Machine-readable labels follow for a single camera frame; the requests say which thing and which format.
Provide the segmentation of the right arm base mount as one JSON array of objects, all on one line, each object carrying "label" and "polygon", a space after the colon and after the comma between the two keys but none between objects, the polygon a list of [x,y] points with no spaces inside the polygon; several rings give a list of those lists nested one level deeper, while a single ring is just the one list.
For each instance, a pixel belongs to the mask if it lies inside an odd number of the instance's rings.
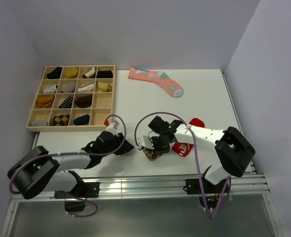
[{"label": "right arm base mount", "polygon": [[[215,209],[217,203],[220,199],[220,194],[222,192],[223,187],[225,187],[224,194],[227,194],[231,191],[230,180],[227,185],[225,185],[226,180],[222,180],[219,184],[213,185],[205,178],[203,178],[204,192],[206,195],[206,201],[208,204],[208,208]],[[185,186],[183,187],[183,191],[185,191],[188,195],[201,195],[201,187],[198,178],[194,179],[186,179]]]}]

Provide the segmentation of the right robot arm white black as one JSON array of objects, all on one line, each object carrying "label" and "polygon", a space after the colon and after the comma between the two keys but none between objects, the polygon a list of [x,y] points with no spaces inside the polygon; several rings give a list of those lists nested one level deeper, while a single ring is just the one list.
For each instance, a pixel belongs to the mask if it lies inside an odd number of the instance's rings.
[{"label": "right robot arm white black", "polygon": [[214,130],[176,119],[169,123],[159,116],[154,117],[148,127],[158,134],[151,139],[150,150],[154,154],[168,153],[171,143],[196,144],[216,152],[217,160],[208,166],[201,180],[202,189],[208,193],[230,176],[242,177],[255,155],[254,147],[235,127]]}]

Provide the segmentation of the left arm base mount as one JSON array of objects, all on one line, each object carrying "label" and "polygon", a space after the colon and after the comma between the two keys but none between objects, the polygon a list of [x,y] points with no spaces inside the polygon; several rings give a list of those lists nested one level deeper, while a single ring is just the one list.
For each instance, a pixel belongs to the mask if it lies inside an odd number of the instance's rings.
[{"label": "left arm base mount", "polygon": [[[99,182],[82,182],[76,184],[71,191],[55,191],[55,199],[64,199],[64,209],[68,215],[83,218],[89,217],[97,213],[98,205],[90,200],[99,196]],[[91,214],[80,215],[88,206],[94,206],[95,210]]]}]

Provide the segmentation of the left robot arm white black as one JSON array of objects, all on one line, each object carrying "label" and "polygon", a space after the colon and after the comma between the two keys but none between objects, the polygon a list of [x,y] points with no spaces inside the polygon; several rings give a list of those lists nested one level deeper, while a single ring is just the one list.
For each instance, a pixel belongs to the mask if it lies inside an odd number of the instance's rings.
[{"label": "left robot arm white black", "polygon": [[86,184],[75,171],[96,167],[104,157],[125,155],[133,148],[122,133],[110,131],[101,132],[94,141],[75,152],[53,154],[37,146],[8,171],[9,190],[24,199],[32,199],[44,190],[84,197],[88,192]]}]

